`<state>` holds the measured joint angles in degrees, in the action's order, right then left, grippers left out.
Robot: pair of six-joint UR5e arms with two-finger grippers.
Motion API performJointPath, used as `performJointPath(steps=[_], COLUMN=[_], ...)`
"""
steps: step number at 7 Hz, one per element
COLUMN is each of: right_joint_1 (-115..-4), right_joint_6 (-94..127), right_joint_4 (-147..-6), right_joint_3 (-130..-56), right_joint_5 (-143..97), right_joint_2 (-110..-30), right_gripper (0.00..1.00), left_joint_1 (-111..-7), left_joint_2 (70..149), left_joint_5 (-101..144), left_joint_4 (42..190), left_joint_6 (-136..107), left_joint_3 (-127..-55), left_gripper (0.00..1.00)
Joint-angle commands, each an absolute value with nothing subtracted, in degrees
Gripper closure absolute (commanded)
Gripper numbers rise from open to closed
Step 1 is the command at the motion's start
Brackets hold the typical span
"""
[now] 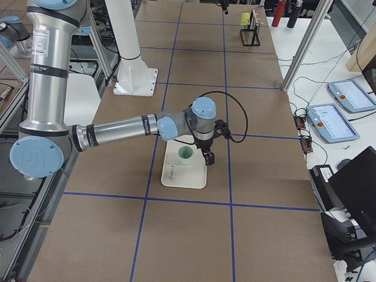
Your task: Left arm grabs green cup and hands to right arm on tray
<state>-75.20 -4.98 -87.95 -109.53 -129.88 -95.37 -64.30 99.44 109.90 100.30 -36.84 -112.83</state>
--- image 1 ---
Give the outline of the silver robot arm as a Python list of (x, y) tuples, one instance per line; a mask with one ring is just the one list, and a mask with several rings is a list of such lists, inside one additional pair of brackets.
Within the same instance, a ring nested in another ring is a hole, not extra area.
[(19, 139), (9, 159), (26, 176), (43, 178), (57, 172), (72, 150), (159, 134), (164, 141), (192, 135), (207, 165), (214, 163), (216, 105), (197, 98), (182, 112), (165, 110), (97, 125), (67, 126), (64, 122), (72, 36), (89, 18), (88, 1), (28, 1), (33, 23), (28, 114), (19, 125)]

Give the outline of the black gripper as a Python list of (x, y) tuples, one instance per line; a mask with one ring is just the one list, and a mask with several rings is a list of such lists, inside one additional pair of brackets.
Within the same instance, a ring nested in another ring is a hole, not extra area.
[(207, 140), (201, 140), (198, 138), (194, 138), (194, 144), (198, 149), (200, 149), (203, 153), (203, 157), (205, 159), (205, 165), (211, 166), (215, 163), (215, 155), (211, 152), (210, 148), (213, 144), (213, 138)]

